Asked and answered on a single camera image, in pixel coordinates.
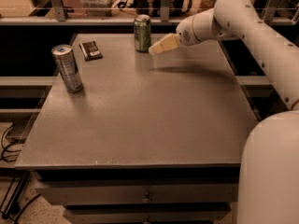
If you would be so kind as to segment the white rounded gripper body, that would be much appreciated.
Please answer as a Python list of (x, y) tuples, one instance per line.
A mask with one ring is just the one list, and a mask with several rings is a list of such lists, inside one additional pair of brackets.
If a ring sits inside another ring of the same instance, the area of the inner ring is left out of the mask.
[(199, 44), (207, 40), (227, 40), (233, 38), (232, 33), (217, 23), (213, 8), (182, 20), (176, 28), (176, 33), (180, 43), (185, 46)]

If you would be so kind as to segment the cream foam-padded gripper finger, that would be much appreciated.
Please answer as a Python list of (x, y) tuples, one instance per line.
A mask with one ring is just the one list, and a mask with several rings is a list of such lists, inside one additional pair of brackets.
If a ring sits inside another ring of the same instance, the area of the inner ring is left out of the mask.
[(160, 54), (179, 47), (180, 41), (176, 34), (168, 34), (149, 47), (151, 55)]

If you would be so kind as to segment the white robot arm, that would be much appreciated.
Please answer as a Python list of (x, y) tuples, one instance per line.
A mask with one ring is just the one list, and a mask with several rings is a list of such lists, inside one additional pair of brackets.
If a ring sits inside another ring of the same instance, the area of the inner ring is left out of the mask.
[(243, 42), (277, 95), (253, 101), (262, 119), (242, 152), (236, 224), (299, 224), (299, 48), (265, 23), (250, 0), (217, 0), (149, 52), (229, 38)]

